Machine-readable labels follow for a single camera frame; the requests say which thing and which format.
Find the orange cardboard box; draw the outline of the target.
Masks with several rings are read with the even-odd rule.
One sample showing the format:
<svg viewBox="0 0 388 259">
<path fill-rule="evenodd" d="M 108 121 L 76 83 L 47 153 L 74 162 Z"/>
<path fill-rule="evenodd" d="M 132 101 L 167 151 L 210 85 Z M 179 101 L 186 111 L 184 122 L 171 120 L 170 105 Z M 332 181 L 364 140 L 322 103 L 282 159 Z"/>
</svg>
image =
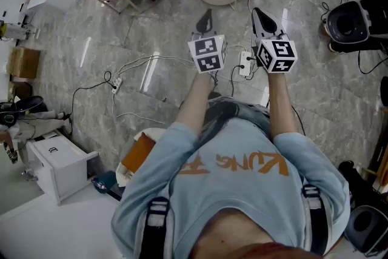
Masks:
<svg viewBox="0 0 388 259">
<path fill-rule="evenodd" d="M 131 173 L 136 173 L 147 159 L 155 144 L 154 140 L 142 132 L 141 136 L 135 141 L 125 158 L 121 161 L 121 164 Z"/>
</svg>

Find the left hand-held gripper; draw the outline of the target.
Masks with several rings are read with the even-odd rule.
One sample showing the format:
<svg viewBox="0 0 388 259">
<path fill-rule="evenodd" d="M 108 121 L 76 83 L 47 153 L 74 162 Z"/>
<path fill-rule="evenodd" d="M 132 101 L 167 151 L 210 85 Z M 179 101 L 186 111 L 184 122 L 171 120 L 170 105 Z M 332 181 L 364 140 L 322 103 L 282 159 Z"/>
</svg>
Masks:
<svg viewBox="0 0 388 259">
<path fill-rule="evenodd" d="M 195 23 L 187 44 L 199 73 L 211 73 L 224 68 L 227 56 L 226 39 L 212 9 L 208 9 Z"/>
</svg>

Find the person's right forearm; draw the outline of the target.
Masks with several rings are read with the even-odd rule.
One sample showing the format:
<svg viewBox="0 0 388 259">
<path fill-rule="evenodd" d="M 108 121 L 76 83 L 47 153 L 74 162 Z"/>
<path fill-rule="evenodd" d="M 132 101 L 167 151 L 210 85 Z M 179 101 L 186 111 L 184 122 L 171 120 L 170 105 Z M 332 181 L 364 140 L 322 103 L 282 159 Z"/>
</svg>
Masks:
<svg viewBox="0 0 388 259">
<path fill-rule="evenodd" d="M 283 73 L 269 73 L 270 131 L 273 143 L 285 133 L 298 133 L 298 125 Z"/>
</svg>

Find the white drawer cabinet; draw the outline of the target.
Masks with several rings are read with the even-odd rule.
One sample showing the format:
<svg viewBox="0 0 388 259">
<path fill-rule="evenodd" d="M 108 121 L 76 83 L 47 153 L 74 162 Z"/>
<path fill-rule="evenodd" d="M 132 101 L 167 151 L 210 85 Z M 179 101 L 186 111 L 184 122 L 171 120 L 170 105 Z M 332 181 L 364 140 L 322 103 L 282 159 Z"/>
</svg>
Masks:
<svg viewBox="0 0 388 259">
<path fill-rule="evenodd" d="M 81 150 L 58 130 L 27 141 L 25 147 L 28 171 L 55 204 L 88 185 L 87 162 L 97 151 Z"/>
</svg>

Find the light blue printed t-shirt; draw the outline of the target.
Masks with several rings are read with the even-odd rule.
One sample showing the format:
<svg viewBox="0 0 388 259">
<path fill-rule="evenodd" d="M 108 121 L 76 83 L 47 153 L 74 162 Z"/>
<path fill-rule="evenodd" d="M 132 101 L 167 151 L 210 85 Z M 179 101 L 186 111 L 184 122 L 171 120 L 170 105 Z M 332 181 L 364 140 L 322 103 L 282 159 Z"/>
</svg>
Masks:
<svg viewBox="0 0 388 259">
<path fill-rule="evenodd" d="M 187 259 L 206 224 L 238 210 L 276 242 L 322 255 L 344 232 L 349 185 L 312 140 L 273 143 L 270 113 L 228 97 L 211 100 L 200 135 L 173 123 L 125 187 L 112 218 L 128 259 Z"/>
</svg>

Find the person's left forearm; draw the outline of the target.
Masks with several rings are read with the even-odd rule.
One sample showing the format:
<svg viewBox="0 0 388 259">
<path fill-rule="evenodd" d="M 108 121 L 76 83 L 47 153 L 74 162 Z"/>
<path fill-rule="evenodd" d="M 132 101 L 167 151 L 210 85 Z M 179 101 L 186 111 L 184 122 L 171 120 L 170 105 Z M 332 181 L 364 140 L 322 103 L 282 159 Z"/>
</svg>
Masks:
<svg viewBox="0 0 388 259">
<path fill-rule="evenodd" d="M 204 124 L 208 97 L 212 91 L 212 81 L 208 73 L 196 74 L 175 120 L 187 126 L 197 136 L 201 133 Z"/>
</svg>

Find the black bin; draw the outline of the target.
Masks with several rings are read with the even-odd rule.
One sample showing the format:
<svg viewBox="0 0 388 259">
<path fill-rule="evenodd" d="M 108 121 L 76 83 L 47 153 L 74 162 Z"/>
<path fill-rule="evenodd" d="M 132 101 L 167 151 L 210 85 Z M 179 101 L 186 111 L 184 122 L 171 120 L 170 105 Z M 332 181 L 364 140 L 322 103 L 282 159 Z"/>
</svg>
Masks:
<svg viewBox="0 0 388 259">
<path fill-rule="evenodd" d="M 15 109 L 19 113 L 24 114 L 48 111 L 47 106 L 44 103 L 43 97 L 38 95 L 20 99 L 18 102 L 15 102 Z"/>
</svg>

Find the black headphones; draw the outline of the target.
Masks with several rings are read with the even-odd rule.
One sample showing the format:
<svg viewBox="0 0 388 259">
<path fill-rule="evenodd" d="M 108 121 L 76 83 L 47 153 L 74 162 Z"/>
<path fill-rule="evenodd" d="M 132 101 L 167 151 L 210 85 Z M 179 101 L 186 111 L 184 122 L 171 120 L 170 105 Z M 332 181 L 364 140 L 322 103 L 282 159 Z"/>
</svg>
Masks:
<svg viewBox="0 0 388 259">
<path fill-rule="evenodd" d="M 14 103 L 0 103 L 0 125 L 11 127 L 18 119 L 18 111 Z"/>
</svg>

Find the blue bottle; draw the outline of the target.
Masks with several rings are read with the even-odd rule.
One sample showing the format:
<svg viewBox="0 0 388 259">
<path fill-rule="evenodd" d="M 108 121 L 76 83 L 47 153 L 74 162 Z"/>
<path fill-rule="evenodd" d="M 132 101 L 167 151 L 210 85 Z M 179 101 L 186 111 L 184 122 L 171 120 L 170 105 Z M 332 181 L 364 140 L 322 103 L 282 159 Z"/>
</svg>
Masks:
<svg viewBox="0 0 388 259">
<path fill-rule="evenodd" d="M 95 189 L 102 194 L 107 193 L 117 183 L 116 173 L 112 170 L 91 179 Z"/>
</svg>

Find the black bag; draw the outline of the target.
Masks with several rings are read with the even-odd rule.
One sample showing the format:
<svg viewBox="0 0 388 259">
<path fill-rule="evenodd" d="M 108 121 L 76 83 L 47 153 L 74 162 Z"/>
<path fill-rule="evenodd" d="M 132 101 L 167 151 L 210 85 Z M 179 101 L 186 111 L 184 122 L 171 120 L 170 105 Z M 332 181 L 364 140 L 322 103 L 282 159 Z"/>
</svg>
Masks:
<svg viewBox="0 0 388 259">
<path fill-rule="evenodd" d="M 342 162 L 338 170 L 349 184 L 351 203 L 354 207 L 372 206 L 388 217 L 388 202 L 386 197 L 375 190 L 354 168 L 352 161 Z"/>
</svg>

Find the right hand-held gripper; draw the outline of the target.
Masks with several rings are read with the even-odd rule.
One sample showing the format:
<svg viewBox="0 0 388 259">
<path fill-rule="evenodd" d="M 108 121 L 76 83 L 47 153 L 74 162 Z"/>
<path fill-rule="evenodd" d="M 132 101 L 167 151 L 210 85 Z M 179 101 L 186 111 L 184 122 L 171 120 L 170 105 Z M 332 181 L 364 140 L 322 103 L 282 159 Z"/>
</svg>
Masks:
<svg viewBox="0 0 388 259">
<path fill-rule="evenodd" d="M 268 73 L 288 73 L 298 60 L 295 42 L 270 13 L 252 9 L 252 50 L 256 63 Z"/>
</svg>

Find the grey round appliance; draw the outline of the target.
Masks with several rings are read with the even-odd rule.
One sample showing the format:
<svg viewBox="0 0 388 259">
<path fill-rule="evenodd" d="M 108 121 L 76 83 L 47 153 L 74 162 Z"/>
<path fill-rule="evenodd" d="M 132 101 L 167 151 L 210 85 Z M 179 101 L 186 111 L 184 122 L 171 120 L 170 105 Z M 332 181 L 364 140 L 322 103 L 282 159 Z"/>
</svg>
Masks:
<svg viewBox="0 0 388 259">
<path fill-rule="evenodd" d="M 351 211 L 344 234 L 365 257 L 377 256 L 388 249 L 388 216 L 373 206 L 358 206 Z"/>
</svg>

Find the black and white appliance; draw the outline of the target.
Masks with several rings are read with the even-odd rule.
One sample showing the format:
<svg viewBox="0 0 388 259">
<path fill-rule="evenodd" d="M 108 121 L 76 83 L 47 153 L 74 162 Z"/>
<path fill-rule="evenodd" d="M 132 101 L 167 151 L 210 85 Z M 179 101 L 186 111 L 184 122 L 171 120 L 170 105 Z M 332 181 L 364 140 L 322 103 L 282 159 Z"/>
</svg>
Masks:
<svg viewBox="0 0 388 259">
<path fill-rule="evenodd" d="M 343 3 L 328 13 L 324 26 L 332 52 L 388 52 L 388 0 Z"/>
</svg>

